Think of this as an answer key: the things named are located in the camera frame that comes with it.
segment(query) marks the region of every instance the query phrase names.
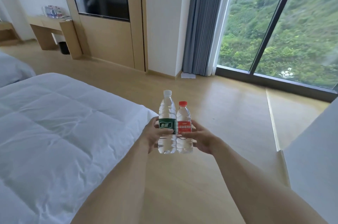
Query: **hand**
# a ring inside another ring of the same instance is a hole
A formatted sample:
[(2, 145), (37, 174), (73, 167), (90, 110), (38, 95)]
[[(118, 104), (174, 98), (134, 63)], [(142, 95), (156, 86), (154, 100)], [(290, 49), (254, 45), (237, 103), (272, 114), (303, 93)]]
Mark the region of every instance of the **hand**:
[(173, 134), (174, 130), (173, 129), (167, 129), (167, 128), (159, 128), (159, 125), (156, 124), (156, 121), (158, 121), (158, 116), (152, 118), (149, 123), (144, 127), (140, 139), (145, 140), (146, 143), (148, 143), (149, 145), (149, 151), (148, 153), (150, 153), (153, 148), (154, 145), (157, 143), (158, 139), (162, 136), (162, 135), (169, 135), (169, 134)]
[(192, 129), (192, 132), (182, 132), (182, 136), (196, 140), (196, 147), (200, 151), (212, 154), (211, 148), (220, 138), (213, 135), (207, 128), (204, 128), (195, 120), (191, 120), (191, 123), (195, 128)]

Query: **floor-to-ceiling window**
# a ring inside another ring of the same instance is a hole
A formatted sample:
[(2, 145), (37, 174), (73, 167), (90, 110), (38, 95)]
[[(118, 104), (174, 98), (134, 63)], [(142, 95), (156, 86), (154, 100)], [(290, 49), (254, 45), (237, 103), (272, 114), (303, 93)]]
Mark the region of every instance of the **floor-to-ceiling window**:
[(216, 74), (337, 96), (338, 0), (231, 0), (229, 7)]

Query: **bed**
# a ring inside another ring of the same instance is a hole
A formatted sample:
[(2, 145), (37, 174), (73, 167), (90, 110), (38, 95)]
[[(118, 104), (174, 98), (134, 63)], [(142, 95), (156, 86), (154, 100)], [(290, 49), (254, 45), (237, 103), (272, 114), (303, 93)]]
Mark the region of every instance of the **bed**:
[(70, 223), (156, 115), (55, 73), (0, 88), (0, 223)]
[(0, 51), (0, 87), (33, 76), (35, 72), (29, 65)]

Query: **white bottle cap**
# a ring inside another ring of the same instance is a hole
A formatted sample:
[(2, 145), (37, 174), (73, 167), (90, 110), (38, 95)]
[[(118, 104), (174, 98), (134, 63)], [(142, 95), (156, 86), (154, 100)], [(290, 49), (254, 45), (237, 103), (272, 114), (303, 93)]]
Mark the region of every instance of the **white bottle cap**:
[(164, 94), (164, 97), (168, 97), (168, 96), (171, 96), (172, 92), (171, 90), (164, 90), (163, 94)]

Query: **green bottle label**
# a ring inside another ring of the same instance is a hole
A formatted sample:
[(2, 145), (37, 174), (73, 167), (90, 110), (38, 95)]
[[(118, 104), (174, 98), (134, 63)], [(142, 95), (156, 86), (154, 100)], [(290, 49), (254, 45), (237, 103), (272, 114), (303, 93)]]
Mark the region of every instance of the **green bottle label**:
[(176, 119), (173, 118), (160, 118), (158, 120), (159, 128), (173, 129), (173, 134), (176, 134)]

